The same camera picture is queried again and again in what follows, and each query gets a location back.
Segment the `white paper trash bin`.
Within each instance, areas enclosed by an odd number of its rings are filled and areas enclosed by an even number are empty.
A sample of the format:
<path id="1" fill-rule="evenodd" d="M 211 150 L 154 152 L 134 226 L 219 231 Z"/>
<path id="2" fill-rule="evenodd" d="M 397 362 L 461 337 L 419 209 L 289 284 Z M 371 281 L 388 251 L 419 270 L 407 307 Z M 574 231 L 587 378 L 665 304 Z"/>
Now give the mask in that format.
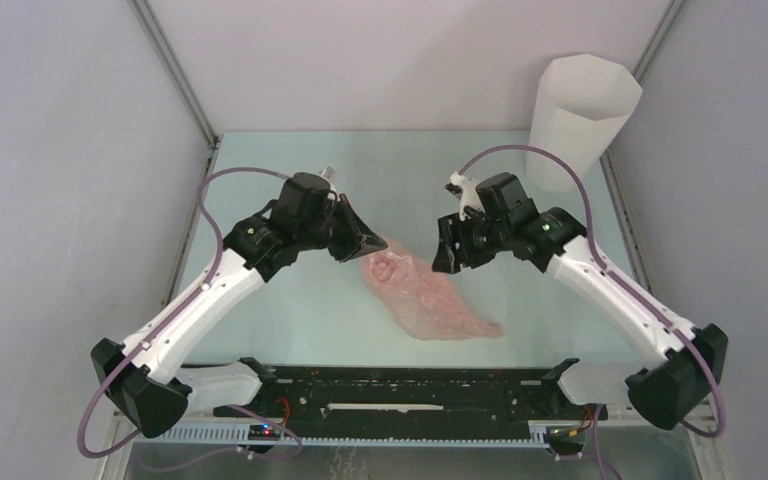
<path id="1" fill-rule="evenodd" d="M 624 66 L 591 54 L 557 58 L 540 78 L 529 145 L 583 180 L 636 109 L 642 87 Z"/>

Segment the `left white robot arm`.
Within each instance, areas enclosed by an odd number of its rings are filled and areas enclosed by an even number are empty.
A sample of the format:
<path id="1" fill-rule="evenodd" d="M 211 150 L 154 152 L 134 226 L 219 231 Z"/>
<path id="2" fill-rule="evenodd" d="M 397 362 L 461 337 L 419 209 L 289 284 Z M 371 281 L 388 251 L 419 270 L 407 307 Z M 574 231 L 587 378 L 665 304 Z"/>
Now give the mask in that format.
<path id="1" fill-rule="evenodd" d="M 242 361 L 187 368 L 190 352 L 301 253 L 324 250 L 345 263 L 387 247 L 331 182 L 305 172 L 285 177 L 277 198 L 215 235 L 211 263 L 178 297 L 123 341 L 103 339 L 91 351 L 102 393 L 146 438 L 219 407 L 241 406 L 257 417 L 271 412 L 276 390 L 264 373 Z"/>

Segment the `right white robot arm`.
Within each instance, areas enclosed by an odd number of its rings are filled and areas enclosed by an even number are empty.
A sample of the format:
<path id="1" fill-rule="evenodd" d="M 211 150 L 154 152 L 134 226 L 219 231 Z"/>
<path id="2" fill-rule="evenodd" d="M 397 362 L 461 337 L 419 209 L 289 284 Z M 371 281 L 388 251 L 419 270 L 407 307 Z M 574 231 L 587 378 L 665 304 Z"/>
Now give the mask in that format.
<path id="1" fill-rule="evenodd" d="M 548 414 L 566 418 L 580 405 L 625 403 L 671 430 L 711 394 L 728 348 L 718 326 L 699 328 L 668 309 L 619 270 L 573 215 L 560 207 L 539 211 L 515 175 L 478 181 L 453 173 L 446 189 L 459 210 L 437 221 L 433 271 L 456 274 L 509 252 L 589 303 L 638 358 L 634 365 L 565 361 L 541 392 Z"/>

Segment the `pink plastic trash bag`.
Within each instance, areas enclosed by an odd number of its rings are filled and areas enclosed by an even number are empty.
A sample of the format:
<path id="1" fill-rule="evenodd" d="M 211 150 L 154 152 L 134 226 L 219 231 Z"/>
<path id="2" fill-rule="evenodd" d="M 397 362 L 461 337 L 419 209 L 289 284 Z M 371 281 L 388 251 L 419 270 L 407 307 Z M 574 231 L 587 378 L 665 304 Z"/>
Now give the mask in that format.
<path id="1" fill-rule="evenodd" d="M 502 327 L 478 315 L 446 275 L 392 239 L 359 265 L 368 290 L 412 338 L 464 341 L 503 335 Z"/>

